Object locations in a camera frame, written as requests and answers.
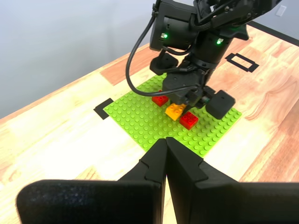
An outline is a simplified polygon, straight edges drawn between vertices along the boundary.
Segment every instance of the wooden table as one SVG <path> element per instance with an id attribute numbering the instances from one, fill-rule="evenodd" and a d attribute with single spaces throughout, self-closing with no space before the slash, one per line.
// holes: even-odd
<path id="1" fill-rule="evenodd" d="M 225 59 L 209 81 L 236 98 L 242 118 L 205 160 L 241 181 L 299 180 L 299 48 L 248 27 L 250 40 L 234 40 L 239 53 L 260 66 L 245 72 Z M 139 48 L 131 74 L 137 86 L 154 76 L 157 52 Z M 144 151 L 94 108 L 130 91 L 125 55 L 0 120 L 0 223 L 20 223 L 15 198 L 41 179 L 117 180 Z M 170 192 L 164 223 L 175 223 Z"/>

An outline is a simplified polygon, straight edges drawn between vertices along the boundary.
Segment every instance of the gray wall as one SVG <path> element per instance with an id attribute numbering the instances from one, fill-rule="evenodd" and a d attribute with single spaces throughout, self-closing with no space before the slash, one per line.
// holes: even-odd
<path id="1" fill-rule="evenodd" d="M 0 118 L 130 52 L 153 3 L 0 1 Z"/>
<path id="2" fill-rule="evenodd" d="M 281 5 L 287 8 L 280 17 L 276 15 L 276 12 Z M 299 40 L 299 0 L 283 0 L 273 10 L 255 19 L 255 21 Z"/>

